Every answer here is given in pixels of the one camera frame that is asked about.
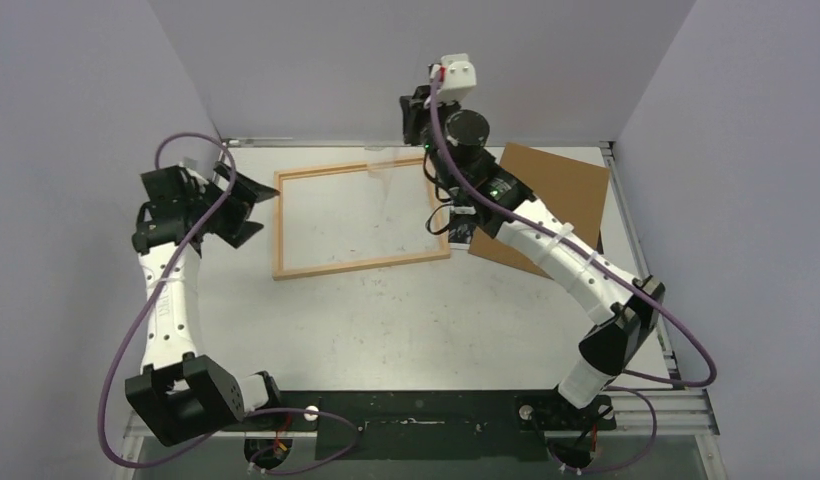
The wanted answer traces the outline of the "colour printed photo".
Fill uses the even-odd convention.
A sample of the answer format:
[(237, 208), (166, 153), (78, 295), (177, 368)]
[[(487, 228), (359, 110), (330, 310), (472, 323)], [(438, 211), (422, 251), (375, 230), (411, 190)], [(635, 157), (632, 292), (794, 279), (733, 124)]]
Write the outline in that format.
[(475, 224), (475, 209), (471, 206), (451, 205), (447, 239), (452, 249), (468, 250), (470, 248)]

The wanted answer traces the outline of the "brown frame backing board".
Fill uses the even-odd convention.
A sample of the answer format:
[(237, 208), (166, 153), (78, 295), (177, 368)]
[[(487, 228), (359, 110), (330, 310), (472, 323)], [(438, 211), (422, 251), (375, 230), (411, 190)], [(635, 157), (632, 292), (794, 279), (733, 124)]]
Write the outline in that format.
[(574, 233), (588, 246), (602, 249), (600, 228), (610, 172), (596, 147), (539, 149), (508, 143), (488, 152), (557, 219), (572, 224)]

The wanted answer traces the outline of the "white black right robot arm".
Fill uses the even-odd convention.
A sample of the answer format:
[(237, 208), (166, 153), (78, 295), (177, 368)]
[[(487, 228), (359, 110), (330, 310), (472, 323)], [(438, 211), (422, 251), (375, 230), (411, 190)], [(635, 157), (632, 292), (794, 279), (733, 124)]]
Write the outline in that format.
[(402, 139), (421, 146), (431, 182), (449, 199), (473, 208), (477, 229), (530, 260), (575, 299), (593, 327), (578, 344), (579, 358), (555, 388), (554, 421), (579, 427), (591, 403), (629, 365), (656, 328), (664, 285), (615, 266), (558, 219), (487, 150), (483, 115), (457, 101), (433, 104), (421, 85), (399, 99)]

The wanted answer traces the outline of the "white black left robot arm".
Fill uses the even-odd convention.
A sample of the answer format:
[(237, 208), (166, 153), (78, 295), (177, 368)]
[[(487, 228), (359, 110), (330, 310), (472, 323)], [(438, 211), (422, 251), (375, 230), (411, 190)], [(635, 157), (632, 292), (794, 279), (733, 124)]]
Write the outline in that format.
[(220, 187), (185, 165), (142, 174), (148, 194), (132, 236), (150, 306), (140, 372), (125, 382), (128, 403), (157, 440), (174, 446), (241, 423), (268, 431), (285, 405), (274, 378), (237, 378), (203, 352), (198, 325), (202, 242), (215, 235), (238, 248), (263, 228), (253, 207), (278, 196), (217, 162)]

